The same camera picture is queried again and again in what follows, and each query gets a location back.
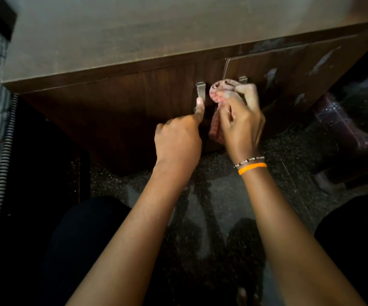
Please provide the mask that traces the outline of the person's left hand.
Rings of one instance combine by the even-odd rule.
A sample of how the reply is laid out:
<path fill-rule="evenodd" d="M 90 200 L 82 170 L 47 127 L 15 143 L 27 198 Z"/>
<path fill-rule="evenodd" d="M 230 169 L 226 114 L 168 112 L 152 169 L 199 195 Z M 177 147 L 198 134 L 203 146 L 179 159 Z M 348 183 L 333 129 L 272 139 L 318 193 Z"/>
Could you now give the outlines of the person's left hand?
<path fill-rule="evenodd" d="M 154 172 L 177 184 L 187 184 L 201 158 L 202 139 L 193 114 L 158 124 L 154 137 Z"/>

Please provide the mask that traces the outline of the person's right hand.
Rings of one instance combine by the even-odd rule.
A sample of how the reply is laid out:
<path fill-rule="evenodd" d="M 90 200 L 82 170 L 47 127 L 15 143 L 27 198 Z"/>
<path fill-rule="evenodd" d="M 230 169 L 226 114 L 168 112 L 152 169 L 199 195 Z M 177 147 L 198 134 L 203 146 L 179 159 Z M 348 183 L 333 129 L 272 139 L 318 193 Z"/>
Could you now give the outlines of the person's right hand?
<path fill-rule="evenodd" d="M 226 151 L 234 165 L 259 156 L 258 146 L 265 124 L 265 117 L 260 111 L 251 111 L 243 94 L 236 91 L 218 91 L 225 103 L 229 103 L 232 113 L 232 128 L 224 137 Z"/>

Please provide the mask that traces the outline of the red checked cleaning cloth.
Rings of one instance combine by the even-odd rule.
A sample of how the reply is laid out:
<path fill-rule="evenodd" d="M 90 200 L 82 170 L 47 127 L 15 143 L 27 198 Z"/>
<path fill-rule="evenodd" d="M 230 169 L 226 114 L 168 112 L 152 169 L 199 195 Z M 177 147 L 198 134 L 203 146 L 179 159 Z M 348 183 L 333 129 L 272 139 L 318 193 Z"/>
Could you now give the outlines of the red checked cleaning cloth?
<path fill-rule="evenodd" d="M 219 111 L 220 111 L 222 104 L 225 102 L 225 100 L 222 96 L 217 95 L 217 92 L 218 91 L 235 91 L 236 86 L 240 84 L 241 83 L 236 80 L 223 79 L 223 80 L 215 82 L 209 90 L 209 96 L 211 100 L 217 104 L 217 108 L 211 120 L 211 126 L 210 126 L 208 136 L 212 141 L 218 144 L 224 145 L 223 133 L 222 133 L 222 129 L 220 126 L 221 116 L 220 116 Z"/>

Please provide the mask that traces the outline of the person's left forearm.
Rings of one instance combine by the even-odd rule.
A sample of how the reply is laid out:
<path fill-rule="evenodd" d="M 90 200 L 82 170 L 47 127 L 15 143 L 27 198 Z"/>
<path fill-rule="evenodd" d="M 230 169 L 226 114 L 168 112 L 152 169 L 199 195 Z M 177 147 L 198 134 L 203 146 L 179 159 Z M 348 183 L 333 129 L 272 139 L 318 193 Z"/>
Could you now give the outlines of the person's left forearm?
<path fill-rule="evenodd" d="M 141 306 L 174 206 L 192 175 L 155 167 L 136 204 L 65 306 Z"/>

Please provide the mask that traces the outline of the person's right forearm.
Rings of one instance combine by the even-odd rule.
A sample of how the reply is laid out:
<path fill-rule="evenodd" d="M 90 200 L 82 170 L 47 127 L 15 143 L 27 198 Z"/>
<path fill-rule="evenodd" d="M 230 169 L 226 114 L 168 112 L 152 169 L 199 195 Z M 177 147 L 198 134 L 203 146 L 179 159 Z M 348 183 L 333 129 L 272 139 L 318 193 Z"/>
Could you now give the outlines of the person's right forearm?
<path fill-rule="evenodd" d="M 290 206 L 268 168 L 241 177 L 286 306 L 367 306 Z"/>

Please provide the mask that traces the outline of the scuffed brown cabinet door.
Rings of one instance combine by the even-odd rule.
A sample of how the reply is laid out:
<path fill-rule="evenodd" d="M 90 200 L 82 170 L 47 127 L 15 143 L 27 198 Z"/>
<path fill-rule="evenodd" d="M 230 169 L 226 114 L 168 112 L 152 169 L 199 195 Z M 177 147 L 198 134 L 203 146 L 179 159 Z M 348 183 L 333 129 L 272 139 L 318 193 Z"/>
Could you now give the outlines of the scuffed brown cabinet door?
<path fill-rule="evenodd" d="M 234 27 L 209 31 L 208 48 L 225 50 L 206 84 L 206 104 L 216 109 L 209 90 L 217 80 L 248 77 L 266 118 L 264 138 L 285 131 L 368 52 L 368 23 L 282 36 Z"/>

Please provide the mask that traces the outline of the orange wrist band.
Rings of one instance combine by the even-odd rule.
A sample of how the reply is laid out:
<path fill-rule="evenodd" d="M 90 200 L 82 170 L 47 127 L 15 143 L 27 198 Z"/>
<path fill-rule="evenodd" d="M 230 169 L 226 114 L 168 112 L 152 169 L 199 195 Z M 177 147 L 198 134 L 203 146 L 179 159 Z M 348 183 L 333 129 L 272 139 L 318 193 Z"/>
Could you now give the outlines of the orange wrist band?
<path fill-rule="evenodd" d="M 260 163 L 255 163 L 255 164 L 249 164 L 241 169 L 238 170 L 238 174 L 242 175 L 245 172 L 252 170 L 252 169 L 256 169 L 256 168 L 267 168 L 267 164 L 260 162 Z"/>

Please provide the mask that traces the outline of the plain brown cabinet door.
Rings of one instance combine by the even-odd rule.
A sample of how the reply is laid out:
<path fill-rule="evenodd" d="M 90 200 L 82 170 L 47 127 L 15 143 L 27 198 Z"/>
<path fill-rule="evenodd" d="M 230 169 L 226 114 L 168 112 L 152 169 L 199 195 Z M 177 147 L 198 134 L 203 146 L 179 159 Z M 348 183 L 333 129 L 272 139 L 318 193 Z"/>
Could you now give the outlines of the plain brown cabinet door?
<path fill-rule="evenodd" d="M 24 94 L 92 161 L 126 175 L 156 162 L 159 123 L 193 113 L 196 84 L 221 79 L 225 58 Z"/>

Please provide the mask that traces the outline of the dark red plastic stool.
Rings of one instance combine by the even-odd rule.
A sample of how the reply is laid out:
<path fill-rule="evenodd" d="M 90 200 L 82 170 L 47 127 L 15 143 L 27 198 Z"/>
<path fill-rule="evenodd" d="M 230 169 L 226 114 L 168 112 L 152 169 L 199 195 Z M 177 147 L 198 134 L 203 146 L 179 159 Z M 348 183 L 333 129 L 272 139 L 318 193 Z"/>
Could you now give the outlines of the dark red plastic stool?
<path fill-rule="evenodd" d="M 368 184 L 368 75 L 338 82 L 313 111 L 338 150 L 315 172 L 319 188 L 334 194 Z"/>

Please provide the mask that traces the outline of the brown wooden cabinet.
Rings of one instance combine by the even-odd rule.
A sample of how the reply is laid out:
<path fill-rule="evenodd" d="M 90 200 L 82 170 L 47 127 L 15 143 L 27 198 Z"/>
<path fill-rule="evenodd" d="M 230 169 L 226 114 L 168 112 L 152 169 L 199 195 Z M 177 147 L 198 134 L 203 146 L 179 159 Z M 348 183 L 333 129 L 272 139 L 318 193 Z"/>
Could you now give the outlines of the brown wooden cabinet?
<path fill-rule="evenodd" d="M 1 81 L 22 97 L 224 58 L 210 27 L 282 36 L 363 23 L 368 0 L 22 0 Z M 214 111 L 206 104 L 207 153 L 220 148 Z"/>

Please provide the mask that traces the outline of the person's foot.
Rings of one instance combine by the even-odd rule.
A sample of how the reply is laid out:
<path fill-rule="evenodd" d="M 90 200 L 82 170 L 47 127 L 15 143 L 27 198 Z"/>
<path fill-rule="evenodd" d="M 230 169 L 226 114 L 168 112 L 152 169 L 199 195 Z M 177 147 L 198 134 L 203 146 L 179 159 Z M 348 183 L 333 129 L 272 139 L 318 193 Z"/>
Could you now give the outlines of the person's foot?
<path fill-rule="evenodd" d="M 259 300 L 259 296 L 254 293 L 248 295 L 245 288 L 239 287 L 236 294 L 236 305 L 237 306 L 262 306 Z"/>

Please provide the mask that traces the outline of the person's left leg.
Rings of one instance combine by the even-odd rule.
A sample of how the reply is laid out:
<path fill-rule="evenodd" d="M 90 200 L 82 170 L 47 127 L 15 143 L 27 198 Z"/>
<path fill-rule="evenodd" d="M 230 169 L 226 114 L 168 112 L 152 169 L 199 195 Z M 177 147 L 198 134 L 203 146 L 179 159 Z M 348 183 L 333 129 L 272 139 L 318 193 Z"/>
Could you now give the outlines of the person's left leg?
<path fill-rule="evenodd" d="M 36 306 L 65 306 L 130 211 L 120 200 L 103 196 L 63 216 L 44 256 Z"/>

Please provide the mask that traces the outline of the person's leg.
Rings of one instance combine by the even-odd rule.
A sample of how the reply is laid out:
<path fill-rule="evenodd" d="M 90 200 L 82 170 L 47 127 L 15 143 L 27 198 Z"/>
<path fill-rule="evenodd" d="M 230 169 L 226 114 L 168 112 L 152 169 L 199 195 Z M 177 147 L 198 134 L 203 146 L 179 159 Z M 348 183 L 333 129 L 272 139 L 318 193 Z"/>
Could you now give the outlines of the person's leg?
<path fill-rule="evenodd" d="M 368 194 L 330 212 L 314 236 L 368 305 Z"/>
<path fill-rule="evenodd" d="M 120 200 L 103 196 L 63 216 L 44 256 L 36 306 L 65 306 L 130 211 Z"/>

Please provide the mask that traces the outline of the person's right leg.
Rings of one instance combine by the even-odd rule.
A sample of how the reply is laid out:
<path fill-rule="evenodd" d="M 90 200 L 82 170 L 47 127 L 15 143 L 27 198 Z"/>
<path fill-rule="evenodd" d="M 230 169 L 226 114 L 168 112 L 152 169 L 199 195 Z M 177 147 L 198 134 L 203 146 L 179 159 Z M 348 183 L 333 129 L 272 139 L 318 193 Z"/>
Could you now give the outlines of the person's right leg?
<path fill-rule="evenodd" d="M 314 236 L 368 305 L 368 194 L 330 212 Z"/>

